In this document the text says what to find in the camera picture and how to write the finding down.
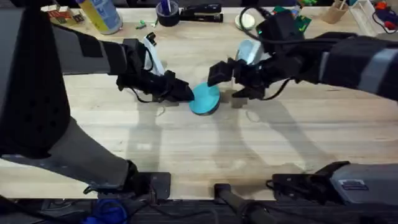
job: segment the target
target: yellow object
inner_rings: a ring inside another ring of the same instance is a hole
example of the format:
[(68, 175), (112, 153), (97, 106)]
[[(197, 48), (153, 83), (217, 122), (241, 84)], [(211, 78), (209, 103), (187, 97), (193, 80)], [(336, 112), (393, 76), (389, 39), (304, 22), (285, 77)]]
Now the yellow object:
[(79, 6), (86, 13), (87, 17), (91, 20), (95, 28), (97, 28), (100, 32), (106, 32), (108, 30), (108, 27), (102, 20), (101, 16), (97, 13), (91, 1), (83, 1), (82, 3), (79, 3)]

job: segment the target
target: pen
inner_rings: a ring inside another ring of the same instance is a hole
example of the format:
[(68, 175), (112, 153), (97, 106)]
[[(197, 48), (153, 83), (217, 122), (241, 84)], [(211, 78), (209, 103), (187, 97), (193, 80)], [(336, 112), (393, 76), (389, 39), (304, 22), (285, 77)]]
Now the pen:
[(170, 5), (170, 0), (167, 0), (167, 5), (169, 7), (169, 13), (172, 13), (172, 6)]
[(162, 5), (163, 13), (166, 16), (170, 15), (169, 6), (167, 5), (167, 0), (161, 0), (160, 4)]

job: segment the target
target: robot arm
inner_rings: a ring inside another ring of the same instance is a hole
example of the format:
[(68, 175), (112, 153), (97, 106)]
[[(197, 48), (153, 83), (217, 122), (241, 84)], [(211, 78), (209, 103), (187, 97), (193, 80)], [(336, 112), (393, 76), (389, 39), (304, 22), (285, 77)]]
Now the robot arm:
[[(244, 88), (233, 97), (270, 100), (274, 97), (264, 98), (264, 92), (272, 83), (307, 81), (366, 91), (398, 101), (398, 42), (341, 32), (305, 40), (295, 28), (290, 13), (286, 12), (268, 17), (257, 27), (263, 40), (261, 54), (269, 54), (267, 59), (248, 60), (248, 63), (245, 59), (229, 58), (227, 62), (217, 63), (210, 68), (208, 85), (234, 78)], [(397, 171), (396, 164), (334, 162), (314, 174), (274, 174), (267, 186), (274, 191), (277, 200), (304, 198), (320, 204), (396, 205), (396, 198), (391, 195)], [(391, 190), (385, 188), (386, 185), (392, 186)], [(227, 190), (220, 191), (224, 200), (235, 203)]]
[[(289, 14), (278, 13), (257, 27), (266, 39), (291, 40), (282, 31), (269, 27), (294, 22)], [(350, 33), (329, 32), (311, 41), (295, 35), (297, 44), (262, 43), (270, 57), (256, 64), (244, 60), (220, 62), (210, 68), (209, 86), (234, 77), (244, 88), (233, 97), (263, 100), (266, 88), (274, 82), (293, 79), (362, 90), (398, 101), (398, 43)]]
[(156, 197), (167, 198), (170, 174), (138, 172), (131, 161), (110, 153), (71, 118), (63, 75), (117, 75), (120, 90), (142, 90), (158, 102), (192, 100), (188, 83), (171, 71), (152, 73), (154, 65), (146, 60), (153, 63), (153, 58), (137, 39), (123, 44), (98, 41), (53, 26), (38, 9), (3, 9), (0, 21), (0, 157), (85, 182), (90, 186), (86, 193), (138, 197), (153, 192), (159, 184), (151, 180), (156, 179), (164, 186)]

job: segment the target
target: tape roll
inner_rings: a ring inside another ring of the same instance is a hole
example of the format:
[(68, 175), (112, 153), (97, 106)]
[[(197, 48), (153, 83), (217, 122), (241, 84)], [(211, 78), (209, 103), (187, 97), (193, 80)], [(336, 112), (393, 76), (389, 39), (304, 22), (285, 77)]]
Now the tape roll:
[(175, 1), (170, 1), (170, 7), (170, 15), (166, 15), (163, 11), (161, 3), (156, 5), (157, 19), (162, 26), (172, 27), (180, 22), (180, 10), (178, 8), (178, 4)]
[[(241, 30), (242, 27), (239, 23), (239, 16), (240, 15), (237, 15), (235, 17), (235, 25), (238, 29)], [(256, 20), (252, 15), (245, 13), (245, 14), (243, 14), (243, 17), (242, 17), (242, 24), (247, 30), (251, 30), (256, 25)]]

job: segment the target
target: black tape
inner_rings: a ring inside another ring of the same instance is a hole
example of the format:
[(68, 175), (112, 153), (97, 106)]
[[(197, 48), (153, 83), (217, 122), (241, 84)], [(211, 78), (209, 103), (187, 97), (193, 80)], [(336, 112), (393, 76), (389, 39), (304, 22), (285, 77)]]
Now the black tape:
[(161, 3), (156, 5), (156, 14), (157, 19), (162, 26), (172, 27), (177, 25), (180, 22), (180, 11), (178, 8), (178, 4), (175, 1), (170, 1), (171, 13), (170, 15), (166, 15), (163, 12)]

